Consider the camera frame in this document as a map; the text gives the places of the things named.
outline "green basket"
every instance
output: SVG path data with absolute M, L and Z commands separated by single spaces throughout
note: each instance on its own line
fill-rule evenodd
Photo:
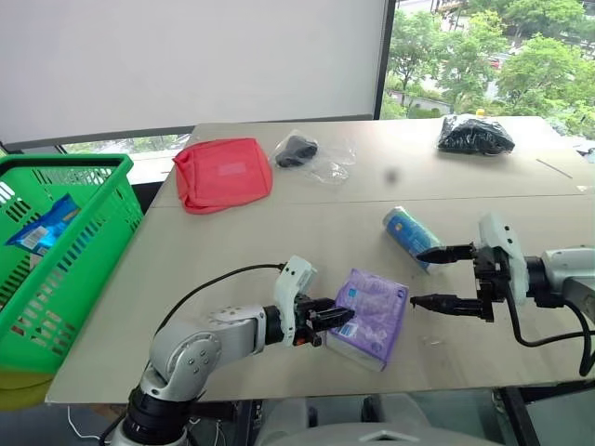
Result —
M 0 159 L 0 370 L 55 373 L 142 219 L 125 155 Z M 5 242 L 70 193 L 81 212 L 30 271 Z

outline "floor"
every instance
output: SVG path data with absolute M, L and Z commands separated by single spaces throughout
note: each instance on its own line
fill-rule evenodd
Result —
M 516 445 L 508 418 L 492 402 L 489 389 L 434 391 L 411 394 L 435 427 Z M 363 397 L 311 399 L 318 410 L 319 423 L 331 424 L 357 417 Z M 535 430 L 542 446 L 595 445 L 595 390 L 543 400 L 529 406 Z M 85 435 L 98 435 L 109 422 L 87 406 L 71 406 L 71 417 Z M 233 426 L 224 426 L 225 439 L 218 436 L 218 446 L 232 446 Z M 214 445 L 216 425 L 203 420 L 192 429 L 201 445 Z M 78 439 L 68 425 L 67 407 L 40 405 L 31 409 L 0 413 L 0 437 L 3 446 L 74 446 L 94 444 Z

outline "black object in plastic bag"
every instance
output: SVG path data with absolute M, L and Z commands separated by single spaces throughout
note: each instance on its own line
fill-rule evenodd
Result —
M 455 153 L 498 155 L 510 152 L 514 142 L 497 121 L 472 114 L 444 116 L 438 149 Z

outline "window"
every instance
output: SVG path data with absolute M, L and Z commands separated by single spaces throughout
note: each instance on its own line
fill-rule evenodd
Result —
M 126 153 L 134 162 L 128 173 L 131 184 L 164 181 L 171 171 L 173 158 L 184 148 L 190 135 L 162 135 L 106 141 L 64 144 L 68 153 Z
M 396 0 L 381 119 L 537 115 L 595 140 L 594 0 Z

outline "blue can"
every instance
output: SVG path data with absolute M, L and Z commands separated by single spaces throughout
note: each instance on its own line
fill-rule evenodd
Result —
M 402 206 L 391 209 L 382 219 L 382 224 L 387 233 L 416 260 L 424 271 L 433 274 L 440 269 L 440 265 L 421 262 L 416 256 L 434 246 L 442 246 L 442 243 Z

